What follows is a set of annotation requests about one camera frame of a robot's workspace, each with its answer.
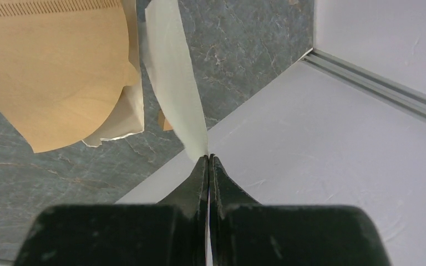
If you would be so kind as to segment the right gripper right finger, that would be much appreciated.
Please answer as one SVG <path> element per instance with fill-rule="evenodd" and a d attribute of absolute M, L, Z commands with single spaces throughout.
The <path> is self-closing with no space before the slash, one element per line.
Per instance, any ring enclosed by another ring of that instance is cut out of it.
<path fill-rule="evenodd" d="M 348 205 L 266 205 L 209 158 L 214 265 L 390 265 L 362 209 Z"/>

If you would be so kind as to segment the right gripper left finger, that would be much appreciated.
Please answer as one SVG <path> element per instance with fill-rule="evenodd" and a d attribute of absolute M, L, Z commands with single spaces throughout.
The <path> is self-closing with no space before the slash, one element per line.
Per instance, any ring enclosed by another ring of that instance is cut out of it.
<path fill-rule="evenodd" d="M 209 159 L 158 203 L 61 204 L 32 224 L 15 265 L 206 265 Z"/>

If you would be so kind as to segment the orange black coffee filter box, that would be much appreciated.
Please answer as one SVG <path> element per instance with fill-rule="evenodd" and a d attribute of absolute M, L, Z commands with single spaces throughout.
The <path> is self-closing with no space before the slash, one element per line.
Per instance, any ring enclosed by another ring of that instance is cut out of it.
<path fill-rule="evenodd" d="M 129 61 L 140 74 L 136 0 L 122 1 L 129 35 Z M 124 139 L 144 131 L 144 101 L 142 79 L 125 86 L 113 111 L 104 123 L 83 139 L 88 147 L 98 147 L 103 141 Z"/>

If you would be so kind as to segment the white paper coffee filter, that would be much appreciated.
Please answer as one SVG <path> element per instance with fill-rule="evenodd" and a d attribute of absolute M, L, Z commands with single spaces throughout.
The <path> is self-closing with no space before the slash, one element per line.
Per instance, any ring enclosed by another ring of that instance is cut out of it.
<path fill-rule="evenodd" d="M 151 86 L 188 157 L 196 161 L 209 153 L 207 129 L 178 1 L 151 1 L 145 19 L 141 57 Z"/>

